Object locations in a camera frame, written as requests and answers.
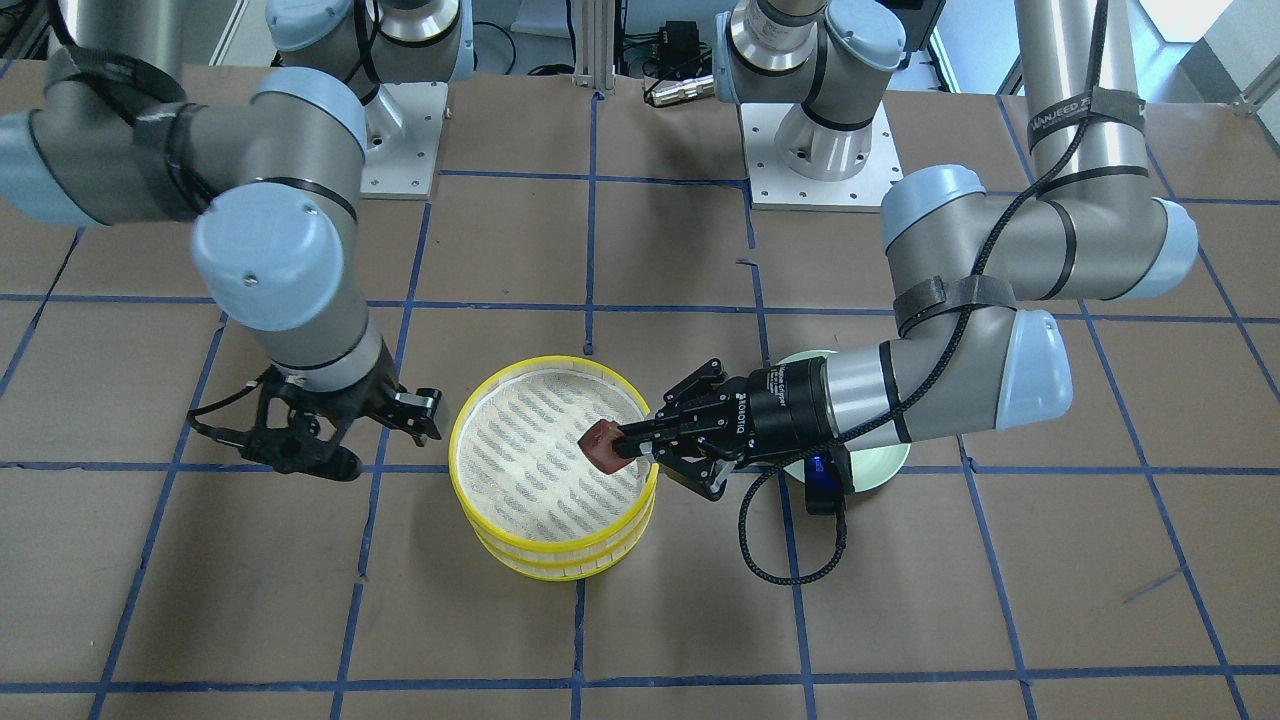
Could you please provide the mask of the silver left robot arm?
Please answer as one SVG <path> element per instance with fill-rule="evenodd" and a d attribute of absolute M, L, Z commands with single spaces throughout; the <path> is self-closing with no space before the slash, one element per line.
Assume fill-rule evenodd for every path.
<path fill-rule="evenodd" d="M 1036 181 L 1010 201 L 961 165 L 913 172 L 881 205 L 897 337 L 728 377 L 712 359 L 646 420 L 579 441 L 618 471 L 657 462 L 717 501 L 756 462 L 803 465 L 813 512 L 854 491 L 864 448 L 1060 418 L 1073 378 L 1051 299 L 1128 301 L 1175 288 L 1199 250 L 1187 209 L 1155 196 L 1146 104 L 1123 1 L 1019 1 Z"/>

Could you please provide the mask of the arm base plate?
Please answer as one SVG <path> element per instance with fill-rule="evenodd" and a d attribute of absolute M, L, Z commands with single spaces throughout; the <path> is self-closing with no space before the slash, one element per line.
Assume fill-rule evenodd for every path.
<path fill-rule="evenodd" d="M 449 85 L 381 85 L 365 106 L 367 151 L 361 191 L 366 199 L 433 196 Z"/>
<path fill-rule="evenodd" d="M 788 211 L 878 211 L 902 179 L 883 105 L 869 126 L 818 126 L 800 104 L 739 106 L 751 204 Z"/>

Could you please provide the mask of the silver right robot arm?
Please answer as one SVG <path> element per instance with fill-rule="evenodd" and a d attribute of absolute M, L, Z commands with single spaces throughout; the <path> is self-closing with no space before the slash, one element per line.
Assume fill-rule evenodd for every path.
<path fill-rule="evenodd" d="M 408 81 L 467 61 L 466 1 L 271 1 L 284 56 L 241 106 L 189 100 L 180 85 L 178 1 L 47 1 L 41 108 L 3 118 L 3 199 L 32 222 L 77 228 L 188 223 L 214 302 L 246 328 L 268 368 L 252 425 L 189 428 L 283 474 L 347 482 L 343 446 L 367 418 L 416 445 L 439 439 L 442 393 L 407 389 L 353 272 L 365 108 L 378 60 L 428 61 Z"/>

